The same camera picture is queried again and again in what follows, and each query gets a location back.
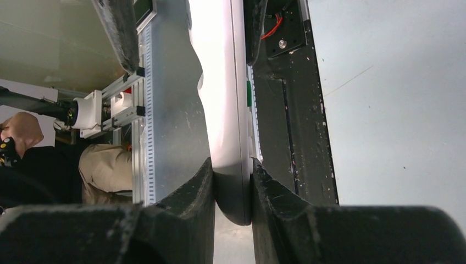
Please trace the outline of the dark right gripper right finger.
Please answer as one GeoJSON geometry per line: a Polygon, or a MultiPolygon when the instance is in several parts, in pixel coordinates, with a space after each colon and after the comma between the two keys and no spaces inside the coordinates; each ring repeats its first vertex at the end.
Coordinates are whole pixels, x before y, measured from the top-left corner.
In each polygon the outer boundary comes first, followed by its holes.
{"type": "Polygon", "coordinates": [[[465,263],[465,237],[423,206],[314,206],[253,162],[256,263],[465,263]]]}

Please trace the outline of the white remote control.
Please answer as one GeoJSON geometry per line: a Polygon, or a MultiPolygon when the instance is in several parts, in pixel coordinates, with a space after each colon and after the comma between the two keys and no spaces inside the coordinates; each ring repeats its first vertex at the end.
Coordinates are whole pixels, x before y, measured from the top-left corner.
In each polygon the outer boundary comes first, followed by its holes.
{"type": "Polygon", "coordinates": [[[247,104],[242,1],[187,1],[190,43],[202,67],[202,102],[215,176],[215,199],[225,217],[251,223],[252,157],[247,104]]]}

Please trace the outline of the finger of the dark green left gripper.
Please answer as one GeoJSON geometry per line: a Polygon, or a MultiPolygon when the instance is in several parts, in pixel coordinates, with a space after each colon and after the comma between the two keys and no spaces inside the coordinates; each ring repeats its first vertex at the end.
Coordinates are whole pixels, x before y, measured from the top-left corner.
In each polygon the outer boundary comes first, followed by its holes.
{"type": "Polygon", "coordinates": [[[92,4],[121,67],[128,74],[136,73],[140,59],[133,1],[93,0],[92,4]]]}
{"type": "Polygon", "coordinates": [[[253,66],[259,56],[268,0],[244,0],[246,63],[253,66]]]}

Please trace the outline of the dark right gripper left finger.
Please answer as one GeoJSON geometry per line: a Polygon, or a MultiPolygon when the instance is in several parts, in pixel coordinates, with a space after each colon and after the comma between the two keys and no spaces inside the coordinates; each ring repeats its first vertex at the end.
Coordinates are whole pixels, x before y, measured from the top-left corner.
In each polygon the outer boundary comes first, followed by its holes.
{"type": "Polygon", "coordinates": [[[1,218],[1,263],[212,263],[213,185],[206,159],[154,205],[18,207],[1,218]]]}

